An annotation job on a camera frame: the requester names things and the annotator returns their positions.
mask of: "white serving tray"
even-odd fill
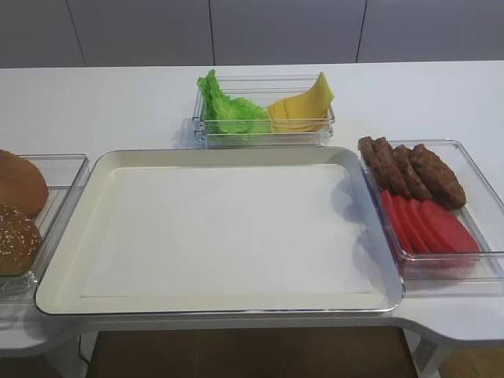
[[[35,295],[44,313],[387,311],[404,285],[338,147],[102,157]]]

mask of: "tomato slice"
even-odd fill
[[[408,238],[415,251],[422,254],[428,254],[429,252],[431,252],[427,244],[425,244],[424,240],[418,234],[416,228],[412,225],[410,218],[408,217],[406,210],[408,202],[402,196],[396,195],[393,198],[393,203],[395,213],[397,214],[399,222],[401,222],[401,226],[404,230],[404,233],[406,234],[406,238]]]
[[[403,250],[405,250],[409,254],[412,254],[413,248],[411,247],[408,238],[406,238],[406,234],[402,230],[401,223],[397,218],[391,194],[388,191],[382,191],[381,198],[384,201],[385,211],[387,212],[388,219],[390,219],[392,223],[392,228],[394,229],[394,232],[397,235],[397,239],[399,239]]]
[[[433,201],[423,201],[420,216],[446,251],[479,252],[478,244],[455,215]]]
[[[418,235],[420,235],[425,244],[427,244],[429,250],[432,252],[453,252],[443,248],[439,240],[428,230],[427,226],[425,226],[425,223],[420,216],[420,205],[420,201],[412,198],[406,207],[408,218],[413,227],[417,230]]]

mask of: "clear plastic bin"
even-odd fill
[[[478,242],[480,252],[409,254],[404,251],[385,213],[376,181],[365,168],[369,189],[403,279],[501,280],[504,278],[504,232],[502,232],[504,205],[502,201],[459,142],[445,139],[390,141],[393,147],[404,144],[413,148],[419,143],[423,143],[429,150],[438,154],[455,172],[458,181],[464,187],[467,204],[453,213]]]
[[[308,91],[317,81],[318,76],[229,76],[218,77],[222,91],[232,98],[244,97],[267,108],[276,100],[300,95]],[[325,118],[310,120],[205,120],[205,101],[198,89],[193,124],[196,139],[208,149],[264,147],[264,146],[327,146],[332,137],[332,124],[335,115],[332,108]],[[296,123],[299,126],[309,124],[317,132],[264,133],[264,134],[219,134],[216,123],[273,124]]]
[[[82,154],[22,157],[39,168],[49,188],[46,205],[34,219],[43,242],[27,272],[20,276],[0,276],[0,305],[32,300],[32,289],[48,266],[89,178],[89,161]]]

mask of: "green lettuce leaf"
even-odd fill
[[[203,113],[205,120],[226,120],[226,122],[208,122],[209,132],[241,134],[271,131],[266,110],[246,98],[227,96],[219,86],[214,69],[206,77],[198,79],[198,86],[205,101],[205,112]]]

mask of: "cheese slice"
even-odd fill
[[[291,120],[306,120],[319,118],[328,111],[334,94],[329,87],[325,74],[321,72],[315,84],[305,93],[285,98],[283,107],[287,118]]]
[[[310,132],[318,131],[323,125],[303,121],[327,118],[328,109],[334,99],[325,74],[321,72],[315,84],[305,93],[283,98],[268,107],[272,132]]]

